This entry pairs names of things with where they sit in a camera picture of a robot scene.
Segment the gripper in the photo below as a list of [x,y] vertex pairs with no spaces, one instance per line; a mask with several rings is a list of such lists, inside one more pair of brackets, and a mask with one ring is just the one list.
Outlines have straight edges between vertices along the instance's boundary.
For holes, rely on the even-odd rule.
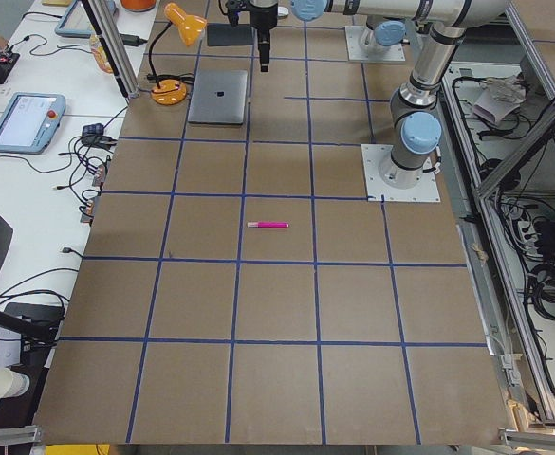
[[270,31],[277,26],[276,0],[250,0],[250,24],[258,30],[260,71],[269,71]]

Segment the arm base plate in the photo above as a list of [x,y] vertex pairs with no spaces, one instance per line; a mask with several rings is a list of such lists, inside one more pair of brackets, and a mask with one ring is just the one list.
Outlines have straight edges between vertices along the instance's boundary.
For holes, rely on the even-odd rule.
[[404,170],[392,160],[390,144],[362,144],[366,199],[372,202],[439,203],[439,165],[428,156],[423,167]]
[[344,34],[348,60],[356,63],[403,64],[405,55],[402,40],[405,26],[387,21],[375,29],[367,26],[346,26]]

